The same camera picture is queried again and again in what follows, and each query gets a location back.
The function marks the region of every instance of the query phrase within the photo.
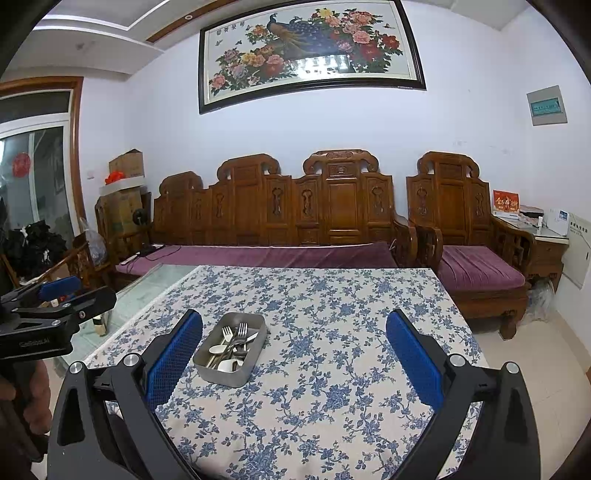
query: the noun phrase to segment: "ceiling trim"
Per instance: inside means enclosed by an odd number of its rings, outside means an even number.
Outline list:
[[[71,25],[37,25],[36,27],[33,28],[33,30],[70,30],[70,31],[76,31],[76,32],[93,33],[96,35],[103,35],[105,37],[117,38],[118,40],[124,40],[124,41],[128,41],[130,43],[135,43],[137,45],[142,45],[144,47],[148,47],[153,50],[157,50],[160,53],[164,52],[164,50],[162,50],[150,43],[135,40],[134,38],[129,38],[124,35],[117,35],[116,33],[106,32],[104,30],[93,30],[92,28],[73,27]]]
[[[85,22],[85,23],[92,23],[96,25],[102,25],[103,27],[111,27],[117,28],[119,30],[129,31],[134,28],[138,23],[140,23],[144,18],[148,15],[154,13],[160,7],[166,5],[170,0],[163,0],[155,7],[152,7],[146,13],[144,13],[141,17],[139,17],[136,21],[134,21],[131,25],[125,26],[118,23],[107,22],[105,20],[99,20],[98,18],[91,18],[91,17],[79,17],[78,15],[60,15],[60,14],[47,14],[43,17],[43,20],[68,20],[68,21],[76,21],[76,22]]]
[[[152,35],[150,38],[146,39],[146,42],[156,43],[161,38],[165,37],[169,33],[174,32],[175,30],[185,26],[186,24],[188,24],[189,22],[192,22],[196,18],[202,17],[203,15],[208,14],[209,12],[212,12],[213,10],[217,10],[218,8],[225,7],[226,5],[232,4],[237,1],[238,0],[215,0],[207,5],[203,5],[202,7],[198,8],[196,10],[193,10],[191,13],[188,13],[187,15],[185,15],[181,18],[178,18],[177,20],[175,20],[171,24],[166,25],[166,27],[161,28],[154,35]]]

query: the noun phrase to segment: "fork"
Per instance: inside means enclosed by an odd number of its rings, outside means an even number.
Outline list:
[[[232,356],[232,351],[234,350],[234,347],[236,345],[240,345],[241,343],[246,342],[247,335],[248,335],[248,324],[246,322],[241,322],[238,325],[238,328],[236,330],[236,333],[234,334],[234,337],[232,338],[232,340],[230,340],[230,343],[228,344],[226,349],[223,351],[223,353],[220,355],[219,359],[217,359],[217,361],[214,361],[211,368],[217,368],[217,366],[220,364],[220,362],[222,360],[227,360],[228,358],[230,358],[230,356]]]
[[[222,329],[222,336],[223,336],[223,340],[222,343],[220,343],[220,345],[223,345],[224,342],[226,343],[230,343],[232,341],[232,339],[234,338],[234,334],[232,333],[232,329],[228,326],[224,327]],[[205,365],[205,368],[210,368],[213,361],[216,359],[217,355],[212,355],[209,358],[209,362],[207,362],[207,365]]]

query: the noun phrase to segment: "floor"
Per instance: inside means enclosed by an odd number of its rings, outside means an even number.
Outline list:
[[[471,325],[491,367],[500,368],[509,360],[521,367],[540,438],[541,480],[550,479],[564,462],[591,417],[591,385],[581,366],[580,352],[564,339],[568,336],[561,322],[521,325],[508,341],[499,336],[496,323],[483,323],[478,330]],[[47,363],[53,408],[61,379],[53,371],[51,360]],[[45,478],[45,470],[45,462],[33,466],[39,478]]]

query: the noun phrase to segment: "wooden door frame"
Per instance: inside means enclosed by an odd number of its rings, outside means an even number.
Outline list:
[[[80,181],[80,162],[78,156],[78,130],[80,121],[80,101],[82,100],[82,82],[84,77],[50,76],[0,82],[0,99],[20,93],[34,93],[38,90],[71,90],[70,107],[70,178],[74,194],[74,208],[78,219],[86,219],[82,183]]]

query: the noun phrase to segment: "metal tray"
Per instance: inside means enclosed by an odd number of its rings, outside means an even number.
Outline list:
[[[223,341],[222,328],[229,326],[234,330],[238,327],[240,322],[246,322],[248,325],[248,336],[256,333],[256,338],[249,343],[248,355],[244,359],[244,363],[241,367],[237,368],[234,372],[220,372],[212,368],[206,368],[205,365],[209,362],[212,354],[209,353],[209,348],[213,345],[219,345]],[[243,386],[248,378],[251,376],[252,369],[256,364],[259,354],[261,353],[262,346],[267,338],[267,326],[265,319],[262,315],[253,313],[237,313],[230,312],[225,314],[216,326],[213,327],[211,333],[203,341],[201,346],[193,355],[193,363],[197,367],[199,376],[204,380],[217,383],[220,385],[226,385],[227,387],[238,388]]]

